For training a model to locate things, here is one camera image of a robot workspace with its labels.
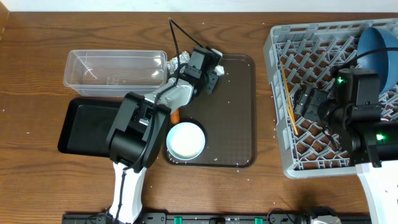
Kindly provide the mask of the light blue rice bowl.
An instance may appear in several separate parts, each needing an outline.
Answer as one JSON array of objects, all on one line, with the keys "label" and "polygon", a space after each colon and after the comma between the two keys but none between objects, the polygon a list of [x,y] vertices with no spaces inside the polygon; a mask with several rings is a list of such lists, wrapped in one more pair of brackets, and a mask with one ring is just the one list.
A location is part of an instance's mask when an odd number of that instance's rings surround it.
[{"label": "light blue rice bowl", "polygon": [[204,150],[205,144],[205,132],[197,124],[191,122],[175,125],[166,137],[166,146],[169,153],[183,161],[198,157]]}]

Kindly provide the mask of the white tissue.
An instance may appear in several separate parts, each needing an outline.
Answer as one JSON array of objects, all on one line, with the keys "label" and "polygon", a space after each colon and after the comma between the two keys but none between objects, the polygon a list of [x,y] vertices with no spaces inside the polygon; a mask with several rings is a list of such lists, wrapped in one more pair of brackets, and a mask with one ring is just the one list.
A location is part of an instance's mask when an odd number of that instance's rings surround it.
[{"label": "white tissue", "polygon": [[220,77],[224,75],[224,67],[222,65],[220,65],[221,59],[223,58],[223,54],[216,50],[216,49],[211,49],[215,54],[217,54],[219,56],[219,60],[218,63],[214,69],[214,71],[216,72],[216,74]]}]

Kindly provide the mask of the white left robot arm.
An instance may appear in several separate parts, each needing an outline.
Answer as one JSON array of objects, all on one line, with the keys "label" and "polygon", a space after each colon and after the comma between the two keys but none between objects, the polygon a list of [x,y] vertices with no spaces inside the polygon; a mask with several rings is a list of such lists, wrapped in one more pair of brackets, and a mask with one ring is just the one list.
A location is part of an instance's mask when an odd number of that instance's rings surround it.
[{"label": "white left robot arm", "polygon": [[163,143],[170,116],[201,91],[212,93],[219,79],[223,54],[195,47],[187,63],[179,62],[167,83],[152,93],[128,93],[106,137],[115,171],[113,203],[107,223],[134,223],[142,211],[142,188],[147,169]]}]

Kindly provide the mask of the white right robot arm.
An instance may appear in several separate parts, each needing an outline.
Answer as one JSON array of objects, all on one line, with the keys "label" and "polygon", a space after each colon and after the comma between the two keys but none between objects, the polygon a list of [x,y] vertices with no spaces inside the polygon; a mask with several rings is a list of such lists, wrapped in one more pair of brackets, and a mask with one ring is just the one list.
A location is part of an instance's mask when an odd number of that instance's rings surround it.
[{"label": "white right robot arm", "polygon": [[294,96],[294,113],[324,124],[340,137],[355,167],[373,223],[397,223],[397,121],[381,119],[379,76],[361,68],[336,73],[333,88],[306,85]]}]

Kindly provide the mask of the aluminium foil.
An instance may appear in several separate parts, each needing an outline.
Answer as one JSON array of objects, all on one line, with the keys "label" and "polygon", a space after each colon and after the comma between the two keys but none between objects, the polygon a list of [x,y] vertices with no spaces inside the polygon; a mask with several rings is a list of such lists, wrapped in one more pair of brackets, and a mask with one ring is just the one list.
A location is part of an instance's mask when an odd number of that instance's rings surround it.
[{"label": "aluminium foil", "polygon": [[188,63],[189,60],[190,60],[190,54],[187,51],[183,51],[178,57],[173,57],[166,63],[169,73],[173,74],[179,65],[183,63]]}]

